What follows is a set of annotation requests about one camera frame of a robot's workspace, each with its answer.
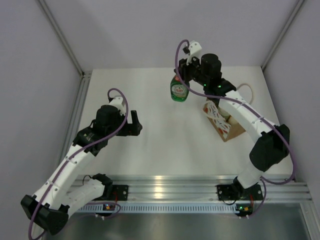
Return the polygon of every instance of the bottle label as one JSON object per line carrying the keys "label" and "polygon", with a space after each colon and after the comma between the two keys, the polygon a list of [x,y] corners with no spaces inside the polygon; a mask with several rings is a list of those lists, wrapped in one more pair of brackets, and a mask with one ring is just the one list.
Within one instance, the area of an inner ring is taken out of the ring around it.
{"label": "bottle label", "polygon": [[173,85],[171,91],[178,98],[185,98],[187,96],[187,89],[181,84]]}

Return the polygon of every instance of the gray wall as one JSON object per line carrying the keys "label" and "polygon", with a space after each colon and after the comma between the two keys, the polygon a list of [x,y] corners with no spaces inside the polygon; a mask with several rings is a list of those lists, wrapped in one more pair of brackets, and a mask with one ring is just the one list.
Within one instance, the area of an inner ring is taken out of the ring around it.
{"label": "gray wall", "polygon": [[307,0],[265,77],[280,122],[291,130],[299,176],[320,213],[320,1]]}
{"label": "gray wall", "polygon": [[35,0],[0,3],[0,239],[27,239],[20,201],[51,175],[79,76]]}
{"label": "gray wall", "polygon": [[182,39],[260,66],[296,0],[47,0],[85,70],[173,67]]}

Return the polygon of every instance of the metal floor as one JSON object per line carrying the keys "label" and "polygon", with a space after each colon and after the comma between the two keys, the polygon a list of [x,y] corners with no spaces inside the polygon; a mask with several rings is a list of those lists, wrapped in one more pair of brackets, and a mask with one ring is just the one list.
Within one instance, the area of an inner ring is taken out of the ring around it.
{"label": "metal floor", "polygon": [[[70,219],[81,217],[76,214]],[[265,204],[252,219],[217,214],[120,214],[81,217],[45,240],[310,240],[299,204]]]}

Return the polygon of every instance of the metal rail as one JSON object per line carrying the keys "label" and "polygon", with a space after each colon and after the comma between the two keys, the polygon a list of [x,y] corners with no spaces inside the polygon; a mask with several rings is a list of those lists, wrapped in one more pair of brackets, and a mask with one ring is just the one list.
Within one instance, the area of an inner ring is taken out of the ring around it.
{"label": "metal rail", "polygon": [[58,161],[54,164],[54,169],[56,169],[59,166],[60,162],[66,156],[68,149],[79,130],[79,124],[86,101],[91,75],[92,71],[86,71],[84,72],[84,75],[80,80],[77,94],[73,103],[72,112],[69,118],[68,128],[64,137],[63,147],[61,149]]}
{"label": "metal rail", "polygon": [[[78,178],[71,187],[77,188],[82,185],[82,176]],[[216,185],[229,184],[233,178],[201,179],[200,177],[169,177],[169,176],[137,176],[136,179],[130,176],[116,177],[114,184],[128,185],[128,201],[121,202],[124,206],[141,206],[148,212],[148,206],[167,206],[175,207],[185,206],[208,206],[221,207],[226,206],[218,200]],[[267,195],[265,204],[275,203],[312,203],[307,184],[304,182],[290,182],[286,185],[266,184]],[[239,200],[237,204],[248,203],[248,201]],[[228,213],[230,209],[221,209],[220,213]]]}
{"label": "metal rail", "polygon": [[278,49],[279,45],[281,44],[282,40],[284,39],[285,35],[287,34],[289,28],[291,27],[292,23],[296,19],[298,13],[302,9],[302,6],[304,5],[306,0],[297,0],[288,19],[285,21],[285,24],[283,25],[280,33],[278,34],[277,38],[275,39],[274,43],[272,44],[272,47],[270,51],[268,52],[268,55],[265,57],[261,69],[264,72],[267,65],[269,64],[271,58],[275,54],[276,50]]}
{"label": "metal rail", "polygon": [[84,75],[84,71],[82,70],[74,52],[72,51],[66,37],[64,36],[63,32],[61,31],[61,28],[59,27],[57,21],[55,20],[53,14],[51,13],[47,3],[45,0],[35,0],[42,12],[44,13],[45,17],[47,18],[48,22],[50,23],[54,33],[56,34],[57,38],[59,39],[62,47],[70,57],[74,67],[76,68],[79,75],[82,77]]}

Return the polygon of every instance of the white table surface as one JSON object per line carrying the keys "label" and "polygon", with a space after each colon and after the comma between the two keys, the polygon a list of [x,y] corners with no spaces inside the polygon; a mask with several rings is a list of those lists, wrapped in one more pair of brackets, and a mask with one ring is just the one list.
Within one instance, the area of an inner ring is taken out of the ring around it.
{"label": "white table surface", "polygon": [[[221,71],[222,76],[236,87],[241,83],[250,84],[255,95],[252,106],[265,118],[279,123],[259,66],[223,67]],[[243,170],[254,146],[250,136],[245,132],[223,142],[202,113],[203,97],[189,93],[185,102],[171,99],[173,76],[173,68],[93,71],[79,129],[87,127],[96,117],[97,110],[108,103],[110,88],[119,88],[125,94],[129,110],[137,110],[143,129],[139,136],[110,139],[82,174],[222,176],[238,175]],[[195,82],[190,86],[203,92]],[[246,86],[239,92],[250,100],[251,92]],[[288,156],[266,174],[269,177],[289,176],[291,172]]]}

